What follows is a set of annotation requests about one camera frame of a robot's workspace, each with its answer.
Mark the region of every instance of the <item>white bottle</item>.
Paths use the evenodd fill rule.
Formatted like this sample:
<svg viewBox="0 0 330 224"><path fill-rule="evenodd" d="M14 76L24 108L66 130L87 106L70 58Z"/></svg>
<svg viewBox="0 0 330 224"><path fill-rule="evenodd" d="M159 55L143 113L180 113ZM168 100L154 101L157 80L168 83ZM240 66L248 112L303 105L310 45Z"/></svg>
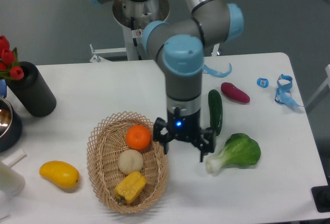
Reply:
<svg viewBox="0 0 330 224"><path fill-rule="evenodd" d="M24 177L0 161L0 190L16 196L24 186Z"/></svg>

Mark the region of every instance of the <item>red tulip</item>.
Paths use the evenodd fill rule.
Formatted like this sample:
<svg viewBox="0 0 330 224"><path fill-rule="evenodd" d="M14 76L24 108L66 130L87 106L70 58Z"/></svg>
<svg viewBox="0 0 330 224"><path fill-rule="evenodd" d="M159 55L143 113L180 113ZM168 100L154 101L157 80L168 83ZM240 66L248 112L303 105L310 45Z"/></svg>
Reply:
<svg viewBox="0 0 330 224"><path fill-rule="evenodd" d="M3 63L0 62L0 70L6 71L7 70L7 66Z"/></svg>
<svg viewBox="0 0 330 224"><path fill-rule="evenodd" d="M12 79L20 80L24 77L24 72L20 66L15 66L10 69L9 75Z"/></svg>
<svg viewBox="0 0 330 224"><path fill-rule="evenodd" d="M9 47L10 47L10 44L9 44L8 40L6 39L6 37L5 36L0 36L0 52L3 49L9 49Z"/></svg>
<svg viewBox="0 0 330 224"><path fill-rule="evenodd" d="M10 65L15 61L15 55L10 49L3 49L1 52L2 62L6 65Z"/></svg>

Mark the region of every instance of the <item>yellow mango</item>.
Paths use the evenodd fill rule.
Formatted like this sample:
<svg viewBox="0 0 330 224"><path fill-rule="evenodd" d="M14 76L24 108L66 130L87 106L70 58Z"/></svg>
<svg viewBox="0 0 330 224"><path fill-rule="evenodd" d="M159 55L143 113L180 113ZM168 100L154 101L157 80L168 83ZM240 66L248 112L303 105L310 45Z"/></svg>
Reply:
<svg viewBox="0 0 330 224"><path fill-rule="evenodd" d="M61 188L72 188L79 181L79 171L63 161L49 161L43 164L39 174Z"/></svg>

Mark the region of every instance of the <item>orange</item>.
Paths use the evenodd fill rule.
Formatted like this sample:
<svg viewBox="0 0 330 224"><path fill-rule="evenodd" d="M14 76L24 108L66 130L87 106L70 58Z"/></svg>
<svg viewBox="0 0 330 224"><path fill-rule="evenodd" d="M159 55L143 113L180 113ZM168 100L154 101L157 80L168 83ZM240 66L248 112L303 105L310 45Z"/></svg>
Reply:
<svg viewBox="0 0 330 224"><path fill-rule="evenodd" d="M130 148L140 150L146 148L150 143L151 133L142 125L134 125L126 134L126 142Z"/></svg>

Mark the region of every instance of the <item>metal bowl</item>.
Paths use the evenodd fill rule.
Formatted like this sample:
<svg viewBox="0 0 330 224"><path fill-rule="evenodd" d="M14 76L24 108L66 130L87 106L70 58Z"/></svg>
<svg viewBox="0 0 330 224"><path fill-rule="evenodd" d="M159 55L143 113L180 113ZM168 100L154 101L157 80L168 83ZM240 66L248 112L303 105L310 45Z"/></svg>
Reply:
<svg viewBox="0 0 330 224"><path fill-rule="evenodd" d="M16 144L22 133L22 120L11 104L0 98L0 152Z"/></svg>

